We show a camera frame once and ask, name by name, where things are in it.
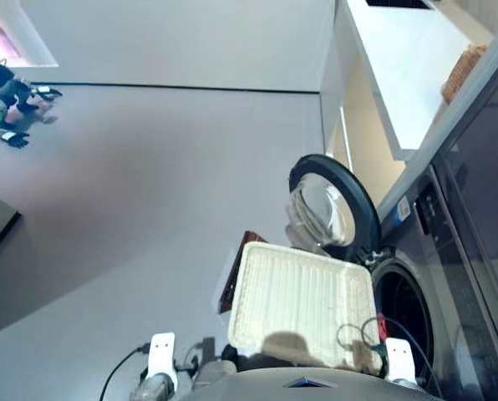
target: washing machine door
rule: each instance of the washing machine door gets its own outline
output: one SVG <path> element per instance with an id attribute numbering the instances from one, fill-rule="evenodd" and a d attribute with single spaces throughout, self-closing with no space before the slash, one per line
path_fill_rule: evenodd
<path id="1" fill-rule="evenodd" d="M 357 178 L 325 155 L 302 157 L 290 172 L 286 232 L 293 246 L 364 264 L 379 250 L 381 227 Z"/>

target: cable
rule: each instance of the cable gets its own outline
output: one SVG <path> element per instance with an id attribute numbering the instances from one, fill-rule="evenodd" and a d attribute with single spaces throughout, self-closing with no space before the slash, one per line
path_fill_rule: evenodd
<path id="1" fill-rule="evenodd" d="M 117 364 L 117 366 L 114 368 L 114 370 L 111 371 L 111 373 L 109 374 L 108 378 L 104 382 L 104 386 L 102 387 L 102 393 L 100 393 L 99 401 L 103 401 L 103 399 L 104 399 L 104 393 L 106 393 L 106 389 L 108 387 L 109 381 L 112 379 L 112 376 L 114 376 L 115 372 L 117 372 L 117 369 L 119 369 L 121 367 L 121 365 L 123 363 L 125 363 L 126 361 L 128 361 L 129 358 L 132 355 L 134 355 L 135 353 L 145 353 L 145 354 L 147 354 L 147 353 L 149 353 L 149 351 L 150 351 L 150 343 L 145 343 L 145 344 L 143 344 L 142 347 L 137 347 L 131 353 L 129 353 L 126 357 L 124 357 L 121 360 L 121 362 L 119 362 Z"/>
<path id="2" fill-rule="evenodd" d="M 363 340 L 363 343 L 366 347 L 368 347 L 369 349 L 372 349 L 374 351 L 377 351 L 379 352 L 379 349 L 378 349 L 378 346 L 381 345 L 381 344 L 377 344 L 377 345 L 370 345 L 368 344 L 368 342 L 366 341 L 365 337 L 364 337 L 364 329 L 366 328 L 366 326 L 368 325 L 368 323 L 370 322 L 373 322 L 374 320 L 385 320 L 385 321 L 388 321 L 388 322 L 391 322 L 393 324 L 395 324 L 396 326 L 398 326 L 401 331 L 403 331 L 407 337 L 409 338 L 410 342 L 412 342 L 412 344 L 414 344 L 414 346 L 418 349 L 420 355 L 422 356 L 422 358 L 424 359 L 425 361 L 425 364 L 427 365 L 427 368 L 429 370 L 429 374 L 431 375 L 431 378 L 433 378 L 433 381 L 434 381 L 434 386 L 436 387 L 436 392 L 438 393 L 439 397 L 442 398 L 442 391 L 440 390 L 440 386 L 439 386 L 439 381 L 437 380 L 436 376 L 434 375 L 434 371 L 433 371 L 433 368 L 431 367 L 431 364 L 429 363 L 429 360 L 427 359 L 427 357 L 425 356 L 425 353 L 424 353 L 424 350 L 422 349 L 422 347 L 416 342 L 416 340 L 414 339 L 414 337 L 412 336 L 412 334 L 410 334 L 409 330 L 407 330 L 403 324 L 401 324 L 400 322 L 398 322 L 397 320 L 393 320 L 392 318 L 390 317 L 371 317 L 370 319 L 368 319 L 366 322 L 364 322 L 363 326 L 360 328 L 360 336 Z"/>

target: window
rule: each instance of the window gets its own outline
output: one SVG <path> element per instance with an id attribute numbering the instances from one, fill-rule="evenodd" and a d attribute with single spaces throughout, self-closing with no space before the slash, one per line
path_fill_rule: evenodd
<path id="1" fill-rule="evenodd" d="M 9 67 L 58 66 L 19 0 L 0 0 L 0 60 Z"/>

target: gray floor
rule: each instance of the gray floor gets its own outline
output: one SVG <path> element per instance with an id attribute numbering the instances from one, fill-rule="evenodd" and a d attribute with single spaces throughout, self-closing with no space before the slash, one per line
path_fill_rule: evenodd
<path id="1" fill-rule="evenodd" d="M 155 332 L 226 342 L 217 295 L 244 230 L 286 244 L 287 176 L 323 151 L 317 95 L 65 87 L 0 144 L 0 401 L 96 399 Z M 134 357 L 106 399 L 127 399 Z"/>

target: plastic tray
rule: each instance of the plastic tray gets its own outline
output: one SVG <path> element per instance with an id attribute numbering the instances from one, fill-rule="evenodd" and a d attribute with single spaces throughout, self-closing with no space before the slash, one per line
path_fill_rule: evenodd
<path id="1" fill-rule="evenodd" d="M 374 316 L 366 268 L 282 246 L 244 247 L 229 322 L 232 346 L 296 363 L 377 373 L 380 358 L 360 335 Z M 377 323 L 365 334 L 378 343 Z"/>

